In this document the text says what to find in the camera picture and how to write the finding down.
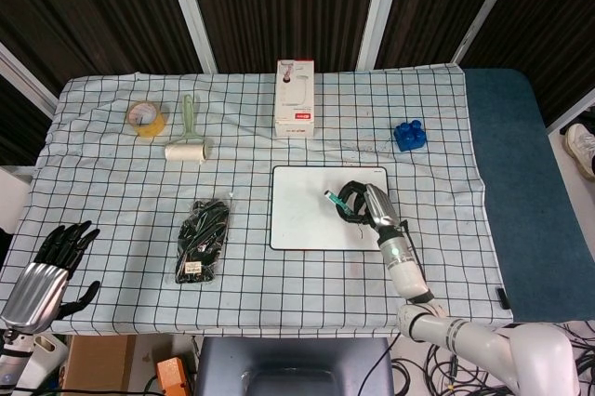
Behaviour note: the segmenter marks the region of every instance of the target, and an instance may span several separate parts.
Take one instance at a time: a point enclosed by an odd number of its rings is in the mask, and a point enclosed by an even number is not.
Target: shoe
[[[564,137],[566,152],[575,158],[576,166],[588,180],[595,180],[593,157],[595,157],[595,136],[581,124],[570,126]]]

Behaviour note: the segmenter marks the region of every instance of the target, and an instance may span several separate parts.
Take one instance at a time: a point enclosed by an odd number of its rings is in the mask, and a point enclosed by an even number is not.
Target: robotic hand
[[[83,310],[98,293],[101,283],[93,282],[77,301],[62,304],[69,280],[99,234],[95,229],[83,236],[90,226],[87,221],[52,231],[15,283],[0,314],[7,327],[0,356],[0,395],[12,393],[17,386],[33,354],[34,336],[46,331],[54,320]]]
[[[355,194],[353,209],[347,202]],[[408,304],[397,312],[399,331],[475,363],[520,396],[579,394],[573,350],[553,327],[524,324],[501,336],[476,323],[447,317],[434,299],[403,236],[389,196],[373,184],[352,181],[338,194],[337,212],[350,223],[371,226],[397,293]]]

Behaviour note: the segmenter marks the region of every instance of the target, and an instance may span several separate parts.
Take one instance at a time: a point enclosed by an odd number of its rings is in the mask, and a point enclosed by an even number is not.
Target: small whiteboard
[[[370,227],[345,222],[324,196],[357,180],[387,191],[384,168],[277,166],[272,172],[271,247],[279,250],[378,250]]]

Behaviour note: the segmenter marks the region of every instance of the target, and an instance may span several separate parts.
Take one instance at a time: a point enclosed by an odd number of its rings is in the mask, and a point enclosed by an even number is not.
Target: blue toy block
[[[418,120],[412,121],[411,124],[403,122],[395,126],[394,138],[402,152],[415,150],[426,144],[426,132],[421,129],[421,122]]]

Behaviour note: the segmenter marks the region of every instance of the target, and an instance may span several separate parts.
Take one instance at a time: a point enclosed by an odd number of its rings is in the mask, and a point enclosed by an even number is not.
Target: green marker
[[[338,205],[339,207],[341,207],[343,209],[343,211],[348,216],[352,216],[353,215],[353,211],[347,206],[347,204],[345,204],[343,201],[341,201],[339,199],[339,197],[336,196],[334,193],[332,193],[330,190],[325,191],[324,192],[324,196],[326,196],[331,202],[333,202],[336,205]]]

